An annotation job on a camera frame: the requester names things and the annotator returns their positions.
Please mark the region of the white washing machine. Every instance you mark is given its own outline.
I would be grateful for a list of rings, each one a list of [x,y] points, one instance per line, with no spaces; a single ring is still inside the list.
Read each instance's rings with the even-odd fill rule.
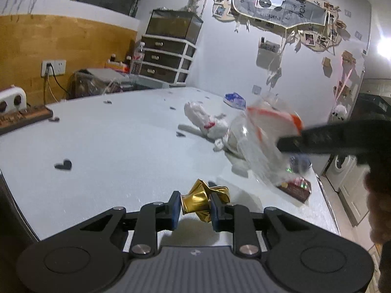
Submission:
[[[355,156],[334,156],[332,158],[325,176],[336,193],[339,193],[340,186],[355,163]]]

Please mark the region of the water bottle red label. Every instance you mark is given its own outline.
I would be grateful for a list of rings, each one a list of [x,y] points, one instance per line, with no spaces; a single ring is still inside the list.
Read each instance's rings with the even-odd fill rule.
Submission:
[[[135,53],[133,56],[133,63],[134,64],[141,64],[144,59],[144,47],[145,42],[140,42],[139,45],[135,49]]]

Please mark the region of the blue white tissue pack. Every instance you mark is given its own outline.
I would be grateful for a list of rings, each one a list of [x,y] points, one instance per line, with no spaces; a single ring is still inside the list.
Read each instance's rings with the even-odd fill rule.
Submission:
[[[223,102],[229,105],[232,108],[236,108],[239,110],[245,110],[247,107],[247,103],[243,97],[241,97],[238,93],[228,93],[224,96]]]

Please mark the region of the white plush wall toy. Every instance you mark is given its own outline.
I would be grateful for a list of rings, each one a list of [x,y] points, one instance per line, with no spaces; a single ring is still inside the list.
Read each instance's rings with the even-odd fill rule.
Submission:
[[[347,108],[344,105],[337,105],[331,112],[331,121],[332,122],[343,122],[348,117]]]

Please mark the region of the gold foil wrapper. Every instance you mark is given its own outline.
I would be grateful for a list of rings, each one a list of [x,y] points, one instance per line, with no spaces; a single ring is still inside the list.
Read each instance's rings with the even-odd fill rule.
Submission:
[[[182,214],[196,214],[205,223],[211,221],[211,207],[209,197],[215,193],[224,204],[230,203],[231,197],[226,186],[218,185],[210,187],[205,181],[198,179],[190,192],[181,195]]]

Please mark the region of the glass fish tank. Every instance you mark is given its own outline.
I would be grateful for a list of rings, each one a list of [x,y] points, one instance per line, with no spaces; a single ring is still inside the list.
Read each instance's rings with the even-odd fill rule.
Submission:
[[[154,9],[146,34],[187,40],[196,44],[204,22],[193,12]]]

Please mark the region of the white plastic bag red print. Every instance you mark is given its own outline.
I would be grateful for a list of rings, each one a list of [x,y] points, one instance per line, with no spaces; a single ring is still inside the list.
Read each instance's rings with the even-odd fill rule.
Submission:
[[[201,103],[197,102],[187,102],[184,105],[184,114],[200,130],[204,138],[213,142],[213,151],[228,151],[235,157],[244,159],[237,147],[237,138],[225,120],[225,114],[212,116],[207,113]]]

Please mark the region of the red cigarette pack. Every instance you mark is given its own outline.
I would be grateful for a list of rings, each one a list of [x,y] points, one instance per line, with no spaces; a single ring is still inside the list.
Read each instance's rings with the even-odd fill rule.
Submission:
[[[279,190],[290,195],[294,199],[305,203],[312,194],[311,183],[303,177],[295,178],[292,181],[283,182],[277,186]]]

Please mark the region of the wooden power strip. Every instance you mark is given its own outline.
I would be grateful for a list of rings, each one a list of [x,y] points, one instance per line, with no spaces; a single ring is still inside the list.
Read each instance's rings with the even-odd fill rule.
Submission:
[[[34,106],[1,115],[0,135],[53,117],[53,111],[46,106]]]

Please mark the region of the wall photo collage board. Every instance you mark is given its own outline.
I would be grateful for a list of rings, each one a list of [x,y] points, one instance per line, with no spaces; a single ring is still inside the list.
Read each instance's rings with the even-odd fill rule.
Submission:
[[[213,0],[213,17],[236,21],[279,35],[294,33],[315,52],[340,44],[346,24],[340,8],[327,0]]]

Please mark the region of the white wall socket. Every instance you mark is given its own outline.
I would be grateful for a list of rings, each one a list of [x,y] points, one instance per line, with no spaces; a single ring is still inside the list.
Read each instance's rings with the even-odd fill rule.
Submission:
[[[66,60],[43,60],[41,63],[41,77],[46,73],[49,76],[61,76],[65,74]]]

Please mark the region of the white drawer cabinet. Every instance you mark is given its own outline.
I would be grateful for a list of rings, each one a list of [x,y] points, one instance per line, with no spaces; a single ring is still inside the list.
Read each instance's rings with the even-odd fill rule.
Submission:
[[[140,76],[173,87],[186,86],[196,45],[186,39],[144,34]]]

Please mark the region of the white kitchen cabinets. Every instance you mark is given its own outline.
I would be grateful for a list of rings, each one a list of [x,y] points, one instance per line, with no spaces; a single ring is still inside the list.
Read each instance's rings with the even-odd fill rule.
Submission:
[[[368,171],[369,168],[365,166],[353,167],[340,186],[342,199],[347,206],[348,217],[353,226],[359,225],[369,211],[368,192],[364,186],[365,175]]]

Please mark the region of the crushed blue soda can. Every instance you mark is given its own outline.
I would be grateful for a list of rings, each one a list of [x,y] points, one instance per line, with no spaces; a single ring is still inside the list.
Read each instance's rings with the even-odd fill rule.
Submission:
[[[312,162],[307,155],[293,155],[290,158],[290,168],[294,173],[304,175],[312,168]]]

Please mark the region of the clear plastic bag orange trim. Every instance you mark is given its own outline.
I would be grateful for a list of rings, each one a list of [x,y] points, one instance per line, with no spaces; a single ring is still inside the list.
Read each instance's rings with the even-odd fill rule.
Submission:
[[[277,94],[267,93],[249,105],[229,127],[236,148],[254,176],[266,185],[278,186],[298,178],[289,154],[277,148],[282,137],[297,136],[303,121]]]

